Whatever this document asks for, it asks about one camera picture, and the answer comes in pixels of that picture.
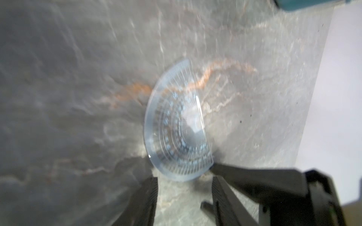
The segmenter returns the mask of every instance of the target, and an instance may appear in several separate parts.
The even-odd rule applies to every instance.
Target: gray stone surface
[[[292,166],[332,12],[285,13],[269,0],[3,1],[1,225],[111,224],[152,174],[147,99],[183,57],[216,161]],[[204,199],[210,174],[159,175],[155,225],[212,225]]]

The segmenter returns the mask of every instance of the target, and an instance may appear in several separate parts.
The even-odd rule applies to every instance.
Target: white wall
[[[362,3],[337,8],[329,29],[296,167],[332,175],[341,204],[362,178]]]

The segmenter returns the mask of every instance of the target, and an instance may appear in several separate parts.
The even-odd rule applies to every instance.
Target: teal object
[[[275,3],[285,11],[294,11],[330,1],[337,2],[337,0],[275,0]]]

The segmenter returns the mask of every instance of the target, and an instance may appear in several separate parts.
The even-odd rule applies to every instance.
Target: clear plastic protractor
[[[147,104],[144,141],[152,164],[174,181],[195,179],[213,164],[189,59],[168,69]]]

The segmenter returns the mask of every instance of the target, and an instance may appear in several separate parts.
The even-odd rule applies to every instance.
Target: orange mineral vein
[[[234,60],[218,60],[214,61],[207,66],[205,72],[203,73],[202,77],[197,81],[190,83],[187,86],[187,90],[193,89],[204,89],[207,82],[210,79],[210,76],[219,70],[226,70],[231,67],[235,67],[240,71],[245,71],[247,73],[256,72],[257,70],[252,67],[250,64],[240,64],[238,61]],[[114,97],[119,101],[129,101],[131,99],[135,99],[138,101],[139,95],[149,96],[152,93],[152,88],[149,85],[141,84],[141,83],[134,83],[132,85],[128,85],[125,87],[123,93],[125,94],[115,94]]]

